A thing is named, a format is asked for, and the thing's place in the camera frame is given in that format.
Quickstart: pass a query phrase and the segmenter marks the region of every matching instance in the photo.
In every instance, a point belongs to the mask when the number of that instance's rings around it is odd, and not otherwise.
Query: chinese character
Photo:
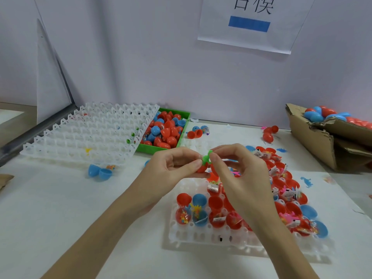
[[[253,4],[255,4],[257,2],[257,5],[256,5],[256,10],[255,10],[255,12],[257,12],[257,13],[261,13],[262,11],[264,11],[265,9],[266,9],[266,11],[267,11],[267,13],[268,14],[271,14],[270,12],[269,12],[269,9],[272,9],[273,8],[273,3],[274,3],[274,0],[256,0]],[[260,11],[257,11],[257,9],[258,9],[258,5],[260,5],[260,7],[263,7],[263,9],[262,10],[260,10]]]
[[[247,4],[248,4],[248,0],[236,0],[236,3],[235,3],[235,8],[242,8],[242,9],[246,9],[247,8]]]

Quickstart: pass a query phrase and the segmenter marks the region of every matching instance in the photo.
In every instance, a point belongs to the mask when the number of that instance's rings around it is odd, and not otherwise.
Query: white paper sign
[[[314,0],[204,0],[198,40],[290,54]]]

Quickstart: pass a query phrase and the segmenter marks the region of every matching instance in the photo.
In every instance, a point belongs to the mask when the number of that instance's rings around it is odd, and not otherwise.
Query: person's right hand
[[[226,196],[249,226],[255,230],[262,222],[279,219],[265,161],[241,144],[221,145],[212,151],[209,158],[220,176]],[[223,158],[237,162],[223,161]],[[235,178],[228,166],[239,170],[241,177]]]

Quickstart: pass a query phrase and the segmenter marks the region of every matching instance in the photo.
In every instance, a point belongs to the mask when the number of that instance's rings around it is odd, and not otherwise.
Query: translucent plastic egg tray
[[[87,103],[23,145],[21,155],[97,165],[132,157],[159,106]]]
[[[174,202],[172,203],[169,222],[170,243],[176,244],[176,248],[183,243],[234,246],[245,251],[247,254],[249,254],[251,249],[264,251],[264,254],[266,254],[259,239],[253,231],[248,229],[249,226],[244,220],[244,224],[238,225],[240,228],[237,230],[231,229],[229,225],[226,224],[227,219],[220,228],[212,226],[210,217],[207,218],[206,223],[202,227],[196,225],[198,220],[194,219],[193,215],[188,219],[187,223],[179,223],[179,220],[176,219],[176,217],[178,217],[177,211],[180,209],[182,210],[182,206],[179,206],[177,203],[177,196],[181,193],[187,193],[191,197],[196,194],[203,194],[207,198],[207,204],[203,210],[210,216],[212,212],[208,204],[211,196],[207,190],[208,185],[209,183],[206,179],[186,178],[175,187],[173,196]],[[223,200],[225,199],[224,194],[219,194],[219,197]],[[226,213],[228,214],[225,208],[225,202],[221,213],[224,215],[226,215]],[[329,238],[320,239],[315,234],[303,237],[297,232],[294,232],[293,236],[304,254],[317,256],[320,259],[320,256],[328,256],[334,253],[334,244]]]

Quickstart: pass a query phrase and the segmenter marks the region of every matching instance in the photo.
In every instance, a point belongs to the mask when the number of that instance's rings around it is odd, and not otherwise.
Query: person's left hand
[[[137,217],[151,208],[183,178],[208,178],[209,173],[196,173],[202,166],[202,155],[185,147],[158,151],[122,195],[132,203]]]

